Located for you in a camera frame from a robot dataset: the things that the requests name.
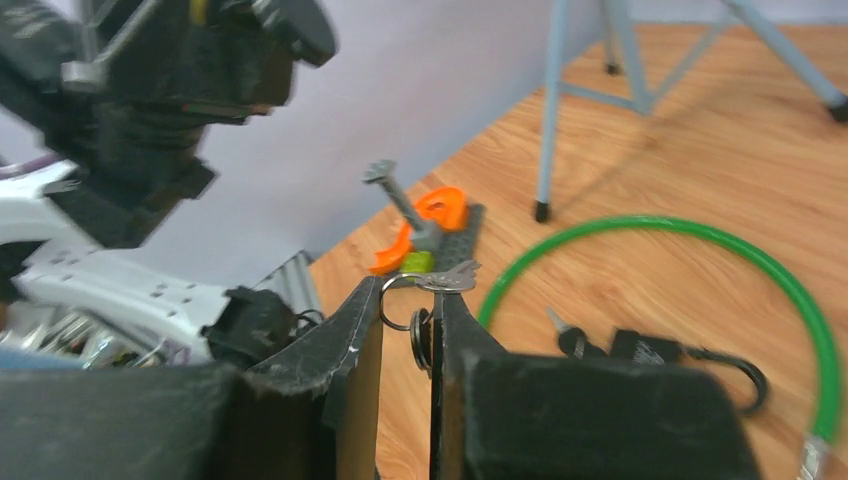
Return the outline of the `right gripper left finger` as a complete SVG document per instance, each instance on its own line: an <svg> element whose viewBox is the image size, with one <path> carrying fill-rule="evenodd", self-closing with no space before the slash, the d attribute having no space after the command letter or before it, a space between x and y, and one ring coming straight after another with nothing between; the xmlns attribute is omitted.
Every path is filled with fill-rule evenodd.
<svg viewBox="0 0 848 480"><path fill-rule="evenodd" d="M3 371L2 477L374 478L381 285L248 371Z"/></svg>

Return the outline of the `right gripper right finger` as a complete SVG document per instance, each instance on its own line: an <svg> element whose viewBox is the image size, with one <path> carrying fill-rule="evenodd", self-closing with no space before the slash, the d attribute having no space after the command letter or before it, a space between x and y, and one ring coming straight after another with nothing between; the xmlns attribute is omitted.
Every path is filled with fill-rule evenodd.
<svg viewBox="0 0 848 480"><path fill-rule="evenodd" d="M710 363L507 351L458 294L434 300L434 479L758 479Z"/></svg>

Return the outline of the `black padlock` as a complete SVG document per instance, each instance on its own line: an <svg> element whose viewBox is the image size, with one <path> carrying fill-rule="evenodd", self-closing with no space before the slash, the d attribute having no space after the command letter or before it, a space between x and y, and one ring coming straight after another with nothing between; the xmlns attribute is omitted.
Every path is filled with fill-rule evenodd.
<svg viewBox="0 0 848 480"><path fill-rule="evenodd" d="M730 353L688 345L636 330L617 329L609 345L610 358L645 365L684 365L702 362L729 367L743 373L754 387L754 397L737 410L745 416L759 413L770 397L770 383L763 371L749 360Z"/></svg>

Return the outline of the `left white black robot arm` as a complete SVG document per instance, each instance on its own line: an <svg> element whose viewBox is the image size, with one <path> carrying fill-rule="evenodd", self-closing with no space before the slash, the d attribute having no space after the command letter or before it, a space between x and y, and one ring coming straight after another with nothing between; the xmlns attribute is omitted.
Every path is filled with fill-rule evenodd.
<svg viewBox="0 0 848 480"><path fill-rule="evenodd" d="M183 280L120 257L215 172L212 124L287 103L297 64L337 51L317 1L1 5L1 104L44 157L1 169L1 364L120 368L275 355L300 318L274 291Z"/></svg>

